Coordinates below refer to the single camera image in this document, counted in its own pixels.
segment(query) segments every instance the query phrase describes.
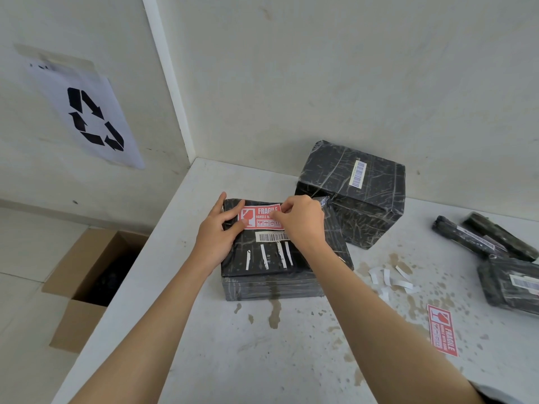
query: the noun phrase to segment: table surface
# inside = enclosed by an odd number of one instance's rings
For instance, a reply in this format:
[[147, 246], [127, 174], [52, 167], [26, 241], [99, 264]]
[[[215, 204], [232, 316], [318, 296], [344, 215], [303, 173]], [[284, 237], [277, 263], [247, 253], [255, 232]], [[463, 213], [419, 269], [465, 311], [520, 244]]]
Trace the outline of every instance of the table surface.
[[[151, 306], [188, 257], [221, 191], [277, 203], [294, 193], [296, 181], [197, 158], [53, 404], [68, 403]], [[370, 268], [411, 267], [421, 290], [392, 291], [391, 306], [426, 336], [426, 304], [448, 308], [460, 352], [448, 360], [470, 380], [535, 402], [539, 318], [489, 306], [475, 270], [479, 259], [430, 229], [438, 215], [461, 221], [469, 211], [407, 199], [404, 216], [370, 250], [349, 245], [356, 273], [372, 286]], [[539, 222], [483, 214], [539, 246]], [[195, 301], [160, 403], [375, 402], [325, 297], [226, 302], [219, 271]]]

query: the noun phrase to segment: tile floor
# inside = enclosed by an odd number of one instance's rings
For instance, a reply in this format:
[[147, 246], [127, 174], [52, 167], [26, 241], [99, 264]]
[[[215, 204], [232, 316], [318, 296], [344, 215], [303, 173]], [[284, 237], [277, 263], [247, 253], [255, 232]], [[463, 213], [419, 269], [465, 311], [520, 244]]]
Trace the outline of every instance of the tile floor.
[[77, 359], [49, 347], [67, 299], [41, 287], [86, 228], [0, 208], [2, 404], [50, 404]]

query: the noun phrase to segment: red and white label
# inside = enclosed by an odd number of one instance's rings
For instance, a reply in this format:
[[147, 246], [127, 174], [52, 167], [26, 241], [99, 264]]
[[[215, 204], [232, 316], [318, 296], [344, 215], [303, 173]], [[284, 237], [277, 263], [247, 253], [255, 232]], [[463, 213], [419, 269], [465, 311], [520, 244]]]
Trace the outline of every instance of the red and white label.
[[239, 219], [246, 218], [248, 225], [245, 229], [276, 229], [283, 230], [280, 222], [270, 218], [271, 211], [280, 211], [280, 204], [270, 206], [248, 206], [239, 211]]
[[427, 305], [427, 309], [432, 345], [439, 352], [458, 357], [451, 312], [432, 305]]

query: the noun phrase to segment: wall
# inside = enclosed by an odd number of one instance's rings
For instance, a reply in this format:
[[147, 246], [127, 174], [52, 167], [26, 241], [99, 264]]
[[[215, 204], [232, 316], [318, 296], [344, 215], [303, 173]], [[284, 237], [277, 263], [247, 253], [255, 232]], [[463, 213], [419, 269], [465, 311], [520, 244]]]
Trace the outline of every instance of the wall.
[[[111, 81], [146, 169], [85, 155], [14, 43], [93, 61]], [[152, 227], [188, 167], [142, 0], [0, 0], [0, 199]]]
[[539, 0], [157, 4], [197, 155], [298, 175], [326, 138], [539, 220]]

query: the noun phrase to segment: white paper sign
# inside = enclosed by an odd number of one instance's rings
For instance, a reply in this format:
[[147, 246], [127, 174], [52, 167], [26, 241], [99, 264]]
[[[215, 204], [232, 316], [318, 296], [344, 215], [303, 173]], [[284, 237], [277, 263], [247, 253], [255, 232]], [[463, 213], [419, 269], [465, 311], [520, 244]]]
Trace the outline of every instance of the white paper sign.
[[110, 82], [95, 72], [23, 57], [39, 89], [89, 155], [144, 169]]

